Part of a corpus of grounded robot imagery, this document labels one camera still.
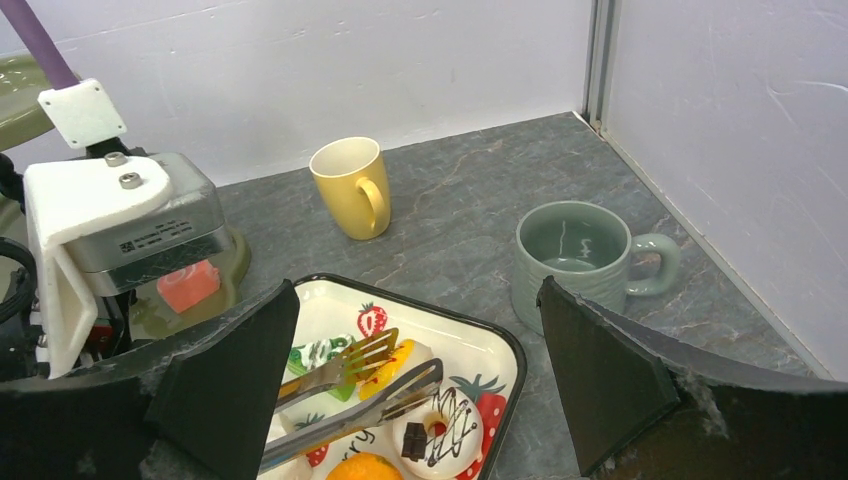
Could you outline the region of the yellow glazed donut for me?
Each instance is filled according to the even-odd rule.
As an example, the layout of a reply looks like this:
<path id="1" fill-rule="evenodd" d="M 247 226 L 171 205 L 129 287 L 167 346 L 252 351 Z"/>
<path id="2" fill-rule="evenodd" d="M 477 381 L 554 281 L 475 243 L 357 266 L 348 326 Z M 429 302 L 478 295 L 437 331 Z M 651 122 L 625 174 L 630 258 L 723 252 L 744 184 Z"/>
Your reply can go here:
<path id="1" fill-rule="evenodd" d="M 433 358 L 432 349 L 416 340 L 405 339 L 391 352 L 389 359 L 360 386 L 358 398 L 365 401 L 385 389 L 397 377 Z"/>

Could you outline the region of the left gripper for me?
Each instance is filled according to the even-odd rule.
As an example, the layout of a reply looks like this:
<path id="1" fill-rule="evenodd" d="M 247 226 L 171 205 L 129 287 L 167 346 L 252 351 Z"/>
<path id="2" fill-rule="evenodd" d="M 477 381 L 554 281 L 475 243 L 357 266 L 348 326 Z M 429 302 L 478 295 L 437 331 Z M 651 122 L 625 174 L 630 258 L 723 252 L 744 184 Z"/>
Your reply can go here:
<path id="1" fill-rule="evenodd" d="M 11 272 L 7 293 L 1 302 L 1 346 L 9 350 L 1 355 L 1 379 L 13 380 L 34 375 L 45 376 L 48 364 L 36 361 L 36 349 L 46 348 L 30 316 L 35 311 L 36 268 L 26 247 L 6 234 L 8 209 L 16 203 L 24 206 L 23 176 L 15 171 L 13 162 L 1 156 L 1 256 L 19 265 Z M 97 318 L 82 346 L 78 363 L 85 364 L 112 358 L 127 352 L 132 343 L 129 306 L 131 291 L 115 296 L 94 295 L 98 306 Z"/>

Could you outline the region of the pink swirl roll cake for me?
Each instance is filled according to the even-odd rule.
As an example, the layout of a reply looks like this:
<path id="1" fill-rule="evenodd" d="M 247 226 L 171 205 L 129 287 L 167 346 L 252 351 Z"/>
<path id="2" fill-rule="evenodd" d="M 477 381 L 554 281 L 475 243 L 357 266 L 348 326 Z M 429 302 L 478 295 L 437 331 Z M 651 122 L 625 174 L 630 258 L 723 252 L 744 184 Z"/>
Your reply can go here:
<path id="1" fill-rule="evenodd" d="M 196 306 L 220 287 L 219 270 L 209 260 L 167 274 L 156 282 L 158 294 L 177 314 Z"/>

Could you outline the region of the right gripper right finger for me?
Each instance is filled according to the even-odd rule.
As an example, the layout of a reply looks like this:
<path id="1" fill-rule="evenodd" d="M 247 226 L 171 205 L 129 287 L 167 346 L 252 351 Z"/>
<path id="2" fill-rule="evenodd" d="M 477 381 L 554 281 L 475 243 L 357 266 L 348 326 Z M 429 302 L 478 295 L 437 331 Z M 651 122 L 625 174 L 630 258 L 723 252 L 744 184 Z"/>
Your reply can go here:
<path id="1" fill-rule="evenodd" d="M 582 476 L 846 477 L 845 383 L 702 350 L 550 277 L 537 305 Z"/>

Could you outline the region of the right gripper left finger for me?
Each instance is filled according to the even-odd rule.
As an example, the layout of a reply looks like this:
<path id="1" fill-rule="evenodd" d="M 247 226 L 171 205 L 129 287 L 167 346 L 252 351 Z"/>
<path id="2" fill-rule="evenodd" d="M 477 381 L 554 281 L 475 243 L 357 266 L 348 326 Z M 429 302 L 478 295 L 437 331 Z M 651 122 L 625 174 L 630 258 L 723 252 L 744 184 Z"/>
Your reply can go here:
<path id="1" fill-rule="evenodd" d="M 1 386 L 5 479 L 253 479 L 299 312 L 284 280 L 166 338 Z"/>

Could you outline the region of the green triangular cake slice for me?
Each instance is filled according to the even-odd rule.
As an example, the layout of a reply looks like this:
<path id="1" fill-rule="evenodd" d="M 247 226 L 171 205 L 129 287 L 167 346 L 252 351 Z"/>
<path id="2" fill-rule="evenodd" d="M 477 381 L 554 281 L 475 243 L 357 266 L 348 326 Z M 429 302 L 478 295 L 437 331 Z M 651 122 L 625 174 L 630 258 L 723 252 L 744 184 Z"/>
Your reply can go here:
<path id="1" fill-rule="evenodd" d="M 339 336 L 293 346 L 288 357 L 287 370 L 295 378 L 299 378 L 327 364 L 353 344 L 354 337 L 351 334 L 341 334 Z M 349 384 L 329 390 L 312 389 L 309 391 L 309 394 L 329 393 L 340 402 L 346 402 L 352 397 L 355 389 L 355 384 Z"/>

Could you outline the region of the white chocolate drizzle donut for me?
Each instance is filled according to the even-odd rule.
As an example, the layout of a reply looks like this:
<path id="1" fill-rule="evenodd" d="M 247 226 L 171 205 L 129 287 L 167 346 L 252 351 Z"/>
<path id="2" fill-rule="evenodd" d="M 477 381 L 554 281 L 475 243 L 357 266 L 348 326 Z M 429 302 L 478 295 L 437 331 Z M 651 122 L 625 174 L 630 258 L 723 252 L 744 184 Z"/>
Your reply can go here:
<path id="1" fill-rule="evenodd" d="M 394 446 L 402 455 L 409 423 L 425 427 L 423 458 L 401 457 L 401 464 L 423 479 L 455 479 L 482 453 L 484 428 L 474 402 L 455 387 L 441 390 L 427 402 L 392 423 Z"/>

